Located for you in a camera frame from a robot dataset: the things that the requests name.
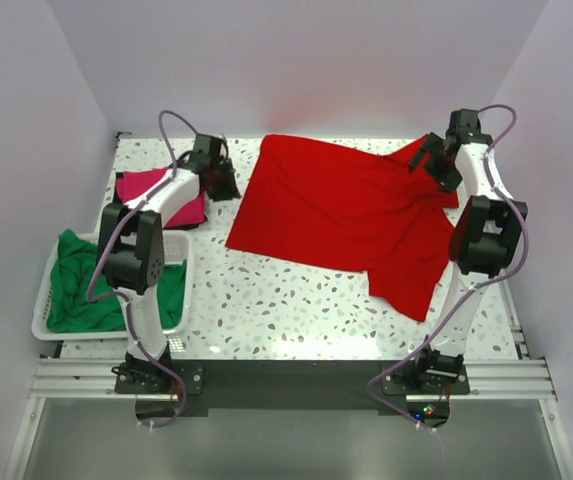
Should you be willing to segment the red t shirt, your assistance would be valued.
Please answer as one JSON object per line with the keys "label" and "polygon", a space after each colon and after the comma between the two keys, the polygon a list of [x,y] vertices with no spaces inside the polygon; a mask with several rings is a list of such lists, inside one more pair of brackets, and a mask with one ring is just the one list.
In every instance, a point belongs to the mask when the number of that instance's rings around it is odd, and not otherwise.
{"label": "red t shirt", "polygon": [[449,262],[458,196],[409,162],[422,142],[377,155],[271,134],[226,240],[230,249],[364,272],[369,293],[425,321]]}

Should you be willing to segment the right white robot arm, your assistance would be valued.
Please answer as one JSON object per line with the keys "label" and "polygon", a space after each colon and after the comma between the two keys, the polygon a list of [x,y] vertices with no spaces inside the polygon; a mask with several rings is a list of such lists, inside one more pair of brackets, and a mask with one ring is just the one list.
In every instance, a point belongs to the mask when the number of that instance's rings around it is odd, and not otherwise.
{"label": "right white robot arm", "polygon": [[527,241],[528,207],[502,182],[494,160],[499,139],[482,131],[479,115],[493,108],[508,111],[509,125],[515,125],[516,112],[507,105],[455,110],[445,136],[429,134],[410,161],[411,171],[423,167],[441,190],[463,185],[468,194],[449,241],[452,276],[439,323],[402,368],[425,393],[465,380],[467,337],[482,298],[490,285],[512,275],[507,268],[518,244]]}

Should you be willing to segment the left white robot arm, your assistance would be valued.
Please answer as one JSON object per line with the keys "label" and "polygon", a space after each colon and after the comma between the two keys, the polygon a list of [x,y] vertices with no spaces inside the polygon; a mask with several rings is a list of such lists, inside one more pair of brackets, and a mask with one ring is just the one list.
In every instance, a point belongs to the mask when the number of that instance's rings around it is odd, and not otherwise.
{"label": "left white robot arm", "polygon": [[143,362],[137,378],[151,392],[166,390],[173,380],[157,301],[165,267],[163,228],[202,194],[213,201],[240,196],[225,139],[198,134],[190,150],[171,160],[171,167],[144,193],[104,207],[97,263],[86,292],[90,302],[118,299],[129,335],[126,363]]}

